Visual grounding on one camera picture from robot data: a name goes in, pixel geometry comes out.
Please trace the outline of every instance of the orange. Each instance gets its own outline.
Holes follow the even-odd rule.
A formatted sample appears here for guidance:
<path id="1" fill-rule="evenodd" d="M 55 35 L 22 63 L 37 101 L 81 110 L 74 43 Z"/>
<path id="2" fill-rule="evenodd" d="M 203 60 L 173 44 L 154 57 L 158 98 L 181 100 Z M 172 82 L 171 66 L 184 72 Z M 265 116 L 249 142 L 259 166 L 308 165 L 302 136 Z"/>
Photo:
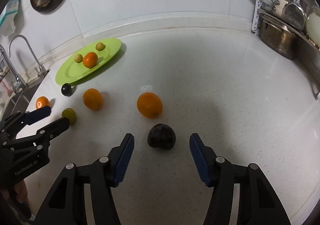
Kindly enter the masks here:
<path id="1" fill-rule="evenodd" d="M 103 105 L 103 98 L 99 91 L 90 88 L 83 94 L 83 103 L 92 110 L 97 110 Z"/>
<path id="2" fill-rule="evenodd" d="M 139 112 L 147 118 L 157 118 L 162 113 L 161 99 L 152 92 L 145 92 L 137 100 Z"/>
<path id="3" fill-rule="evenodd" d="M 97 61 L 98 55 L 95 52 L 87 53 L 82 60 L 83 65 L 89 69 L 93 68 L 97 64 Z"/>
<path id="4" fill-rule="evenodd" d="M 46 97 L 38 97 L 36 101 L 36 109 L 39 109 L 41 107 L 49 106 L 50 107 L 50 101 Z"/>

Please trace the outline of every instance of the countertop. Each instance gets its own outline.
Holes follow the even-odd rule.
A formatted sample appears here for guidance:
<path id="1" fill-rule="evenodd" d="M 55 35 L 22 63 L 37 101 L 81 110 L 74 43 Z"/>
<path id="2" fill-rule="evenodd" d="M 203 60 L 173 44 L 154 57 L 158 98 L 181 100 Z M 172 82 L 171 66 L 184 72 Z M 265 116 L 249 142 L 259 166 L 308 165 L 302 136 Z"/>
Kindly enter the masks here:
<path id="1" fill-rule="evenodd" d="M 299 62 L 236 30 L 167 29 L 121 40 L 118 55 L 79 81 L 71 97 L 63 96 L 54 80 L 64 59 L 53 65 L 31 100 L 29 111 L 39 96 L 46 96 L 52 114 L 26 126 L 18 137 L 35 134 L 67 107 L 78 116 L 75 126 L 51 141 L 50 163 L 26 178 L 34 213 L 67 163 L 90 164 L 132 133 L 135 149 L 127 173 L 112 189 L 121 223 L 203 224 L 212 188 L 201 182 L 189 151 L 189 137 L 197 132 L 230 162 L 257 163 L 293 225 L 307 218 L 320 195 L 320 105 L 312 78 Z M 102 93 L 102 109 L 91 111 L 83 104 L 89 88 Z M 138 112 L 136 100 L 145 91 L 162 100 L 160 118 Z M 175 131 L 172 150 L 147 145 L 157 123 Z M 236 209 L 237 203 L 230 224 L 236 224 Z M 92 211 L 87 216 L 93 224 Z"/>

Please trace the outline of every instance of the faucet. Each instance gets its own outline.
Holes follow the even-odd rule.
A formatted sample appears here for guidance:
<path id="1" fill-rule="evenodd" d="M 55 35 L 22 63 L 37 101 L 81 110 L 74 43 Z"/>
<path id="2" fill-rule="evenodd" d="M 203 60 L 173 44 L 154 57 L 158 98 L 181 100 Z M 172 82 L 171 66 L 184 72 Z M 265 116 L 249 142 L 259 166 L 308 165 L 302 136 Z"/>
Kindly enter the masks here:
<path id="1" fill-rule="evenodd" d="M 17 70 L 14 68 L 14 66 L 12 65 L 11 61 L 9 60 L 7 53 L 5 52 L 5 49 L 2 47 L 2 45 L 0 44 L 0 52 L 2 53 L 5 61 L 7 62 L 7 65 L 9 66 L 11 72 L 14 75 L 15 80 L 17 81 L 17 83 L 14 85 L 13 82 L 11 81 L 11 85 L 12 85 L 12 90 L 14 93 L 18 93 L 19 89 L 25 89 L 27 84 L 24 81 L 24 79 L 18 74 Z"/>
<path id="2" fill-rule="evenodd" d="M 35 70 L 36 70 L 36 72 L 38 73 L 38 77 L 40 78 L 40 77 L 45 77 L 45 76 L 47 76 L 47 74 L 48 74 L 47 70 L 46 70 L 45 67 L 38 61 L 35 53 L 33 52 L 32 48 L 31 48 L 31 46 L 30 46 L 30 44 L 29 44 L 29 42 L 28 42 L 28 40 L 27 40 L 27 38 L 26 38 L 24 35 L 18 34 L 18 35 L 16 35 L 15 37 L 12 38 L 12 40 L 11 40 L 11 42 L 10 42 L 10 44 L 9 44 L 9 58 L 11 57 L 11 51 L 10 51 L 11 44 L 12 44 L 13 40 L 16 39 L 16 38 L 18 38 L 18 37 L 21 37 L 22 39 L 24 39 L 24 40 L 26 41 L 26 43 L 27 43 L 27 45 L 28 45 L 28 48 L 29 48 L 29 50 L 31 51 L 32 56 L 34 57 L 34 59 L 35 59 L 36 62 L 38 63 L 40 70 L 38 70 L 37 67 L 35 67 Z"/>

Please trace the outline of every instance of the green plate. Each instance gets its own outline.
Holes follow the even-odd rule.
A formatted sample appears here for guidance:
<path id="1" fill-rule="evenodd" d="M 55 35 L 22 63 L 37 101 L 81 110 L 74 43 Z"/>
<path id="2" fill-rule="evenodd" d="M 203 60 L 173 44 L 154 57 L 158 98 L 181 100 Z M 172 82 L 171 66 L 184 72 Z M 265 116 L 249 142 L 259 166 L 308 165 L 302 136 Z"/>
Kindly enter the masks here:
<path id="1" fill-rule="evenodd" d="M 96 44 L 102 42 L 106 47 L 102 51 L 96 50 Z M 58 85 L 63 85 L 65 83 L 73 83 L 79 79 L 88 76 L 90 73 L 98 70 L 102 65 L 110 61 L 113 56 L 117 54 L 120 50 L 121 41 L 115 38 L 103 39 L 97 42 L 91 43 L 86 47 L 76 51 L 71 55 L 59 68 L 56 74 L 56 83 Z M 88 69 L 84 67 L 83 63 L 76 63 L 74 58 L 77 54 L 85 56 L 88 52 L 95 52 L 98 55 L 98 62 L 93 68 Z"/>

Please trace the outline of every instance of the metal pin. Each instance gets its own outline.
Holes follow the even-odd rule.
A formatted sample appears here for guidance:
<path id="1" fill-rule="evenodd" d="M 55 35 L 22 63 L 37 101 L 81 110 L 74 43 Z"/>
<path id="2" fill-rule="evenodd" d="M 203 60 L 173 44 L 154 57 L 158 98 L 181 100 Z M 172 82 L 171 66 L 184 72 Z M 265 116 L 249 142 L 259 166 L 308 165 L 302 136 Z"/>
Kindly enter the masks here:
<path id="1" fill-rule="evenodd" d="M 223 163 L 223 162 L 224 162 L 224 158 L 223 158 L 222 156 L 218 156 L 218 157 L 216 158 L 216 161 L 217 161 L 218 163 Z"/>
<path id="2" fill-rule="evenodd" d="M 66 165 L 66 169 L 70 170 L 74 167 L 75 165 L 73 163 L 69 163 Z"/>
<path id="3" fill-rule="evenodd" d="M 99 159 L 99 161 L 100 161 L 101 163 L 106 163 L 106 162 L 109 161 L 109 158 L 106 157 L 106 156 L 102 156 L 102 157 Z"/>
<path id="4" fill-rule="evenodd" d="M 257 170 L 259 166 L 257 164 L 250 164 L 251 169 Z"/>

